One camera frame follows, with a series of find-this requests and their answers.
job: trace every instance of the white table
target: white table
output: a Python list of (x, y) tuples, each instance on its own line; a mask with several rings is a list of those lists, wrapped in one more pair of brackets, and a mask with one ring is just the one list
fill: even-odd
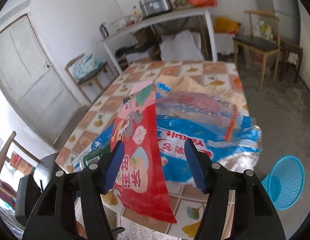
[(213, 62), (217, 62), (217, 52), (216, 52), (216, 46), (215, 46), (214, 28), (213, 28), (213, 22), (211, 19), (211, 15), (209, 12), (209, 7), (176, 10), (176, 11), (173, 11), (170, 13), (154, 16), (154, 17), (148, 18), (146, 20), (143, 20), (141, 22), (138, 22), (136, 24), (125, 27), (125, 28), (117, 31), (113, 35), (110, 35), (109, 37), (103, 39), (102, 42), (105, 46), (107, 53), (110, 55), (110, 58), (113, 61), (117, 71), (119, 72), (119, 74), (122, 74), (122, 70), (119, 67), (119, 64), (117, 62), (117, 59), (116, 59), (114, 53), (111, 51), (111, 49), (107, 45), (108, 41), (114, 40), (114, 39), (116, 39), (120, 36), (123, 36), (125, 34), (128, 34), (128, 33), (136, 32), (142, 28), (145, 28), (145, 27), (157, 24), (157, 23), (162, 23), (162, 22), (166, 22), (166, 21), (171, 21), (171, 20), (186, 18), (186, 17), (192, 17), (192, 16), (204, 16), (205, 17), (207, 29), (208, 29), (208, 35), (209, 35), (210, 44), (211, 44)]

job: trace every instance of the maroon cloth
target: maroon cloth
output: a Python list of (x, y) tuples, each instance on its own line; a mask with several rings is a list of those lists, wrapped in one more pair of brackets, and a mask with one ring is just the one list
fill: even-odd
[[(8, 192), (12, 193), (12, 195), (16, 196), (16, 191), (6, 182), (0, 180), (0, 185), (6, 189)], [(15, 209), (15, 199), (8, 196), (4, 191), (0, 189), (0, 199), (6, 202), (8, 205), (12, 207), (12, 209)]]

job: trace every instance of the white table leg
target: white table leg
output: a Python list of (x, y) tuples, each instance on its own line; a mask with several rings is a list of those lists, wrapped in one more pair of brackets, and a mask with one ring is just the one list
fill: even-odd
[(212, 18), (208, 10), (206, 10), (205, 12), (205, 19), (206, 19), (206, 24), (207, 24), (209, 40), (211, 43), (213, 62), (217, 62), (217, 52), (216, 52), (216, 46), (215, 46), (215, 35), (214, 35), (213, 22), (212, 22)]
[(120, 68), (117, 59), (115, 58), (114, 54), (112, 53), (112, 51), (110, 50), (110, 48), (106, 45), (106, 42), (104, 42), (104, 47), (108, 53), (108, 55), (110, 55), (111, 60), (113, 61), (113, 64), (115, 66), (115, 68), (117, 69), (117, 71), (119, 72), (119, 74), (122, 74), (122, 69)]

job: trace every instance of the barcode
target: barcode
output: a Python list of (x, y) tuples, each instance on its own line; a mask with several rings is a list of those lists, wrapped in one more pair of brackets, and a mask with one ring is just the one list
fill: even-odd
[(99, 156), (96, 156), (95, 158), (93, 158), (93, 159), (87, 161), (87, 162), (86, 162), (86, 163), (87, 163), (87, 166), (89, 166), (89, 165), (92, 164), (92, 163), (98, 163), (99, 159), (100, 159), (100, 157), (99, 157)]

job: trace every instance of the door frame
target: door frame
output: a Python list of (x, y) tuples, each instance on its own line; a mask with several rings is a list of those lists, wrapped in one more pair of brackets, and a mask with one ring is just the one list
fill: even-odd
[[(81, 107), (81, 103), (78, 101), (78, 99), (73, 95), (73, 93), (71, 93), (71, 91), (69, 90), (68, 86), (66, 85), (66, 83), (63, 81), (63, 79), (60, 77), (60, 74), (59, 72), (56, 70), (56, 67), (55, 65), (52, 63), (52, 60), (50, 59), (50, 57), (48, 56), (46, 50), (44, 49), (43, 45), (42, 45), (42, 42), (40, 41), (38, 35), (37, 35), (37, 32), (35, 31), (35, 28), (31, 22), (31, 19), (30, 19), (30, 15), (29, 15), (29, 11), (26, 11), (26, 12), (23, 12), (23, 10), (20, 11), (20, 13), (18, 15), (15, 14), (15, 17), (12, 17), (9, 19), (9, 23), (7, 22), (4, 22), (2, 23), (0, 26), (2, 27), (0, 29), (0, 34), (5, 30), (7, 29), (8, 27), (10, 27), (13, 23), (15, 23), (16, 21), (18, 21), (19, 19), (23, 18), (24, 16), (27, 17), (28, 21), (30, 22), (30, 25), (31, 25), (31, 28), (35, 34), (35, 37), (41, 47), (41, 49), (43, 50), (44, 54), (46, 55), (48, 61), (50, 62), (50, 65), (51, 67), (53, 68), (53, 70), (56, 72), (58, 78), (62, 81), (62, 83), (64, 84), (65, 88), (69, 91), (69, 93), (71, 94), (71, 96), (76, 100), (76, 102), (78, 103), (79, 105), (79, 108)], [(26, 117), (26, 115), (19, 109), (19, 107), (14, 103), (14, 101), (12, 100), (12, 98), (9, 96), (9, 94), (7, 93), (5, 87), (3, 86), (2, 82), (0, 81), (0, 90), (2, 91), (3, 95), (5, 96), (5, 98), (7, 99), (7, 101), (9, 102), (9, 104), (12, 106), (12, 108), (14, 109), (14, 111), (20, 116), (20, 118), (26, 123), (26, 125), (31, 128), (40, 138), (42, 138), (48, 145), (50, 145), (51, 147), (54, 148), (54, 143), (57, 141), (57, 139), (59, 138), (59, 136), (61, 135), (61, 133), (63, 132), (63, 130), (60, 132), (60, 134), (57, 136), (57, 138), (55, 139), (54, 142), (50, 141), (45, 135), (41, 134), (31, 123), (31, 121)]]

